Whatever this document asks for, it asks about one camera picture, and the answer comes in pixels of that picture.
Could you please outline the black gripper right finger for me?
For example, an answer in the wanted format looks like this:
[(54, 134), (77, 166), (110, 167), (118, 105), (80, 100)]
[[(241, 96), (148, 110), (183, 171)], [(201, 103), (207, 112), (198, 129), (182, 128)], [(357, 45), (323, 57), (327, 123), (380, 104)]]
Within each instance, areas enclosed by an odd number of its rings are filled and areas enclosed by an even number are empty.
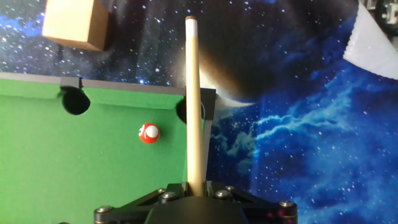
[(236, 205), (248, 223), (297, 224), (297, 204), (289, 200), (270, 202), (221, 182), (206, 182), (206, 195)]

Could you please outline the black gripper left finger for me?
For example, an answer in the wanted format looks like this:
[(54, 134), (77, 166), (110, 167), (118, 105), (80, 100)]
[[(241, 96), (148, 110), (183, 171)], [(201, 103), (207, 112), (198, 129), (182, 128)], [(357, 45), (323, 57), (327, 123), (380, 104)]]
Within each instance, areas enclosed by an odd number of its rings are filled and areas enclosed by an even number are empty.
[(146, 194), (122, 207), (102, 206), (94, 211), (94, 223), (128, 224), (145, 223), (149, 212), (162, 204), (188, 195), (188, 183), (169, 184)]

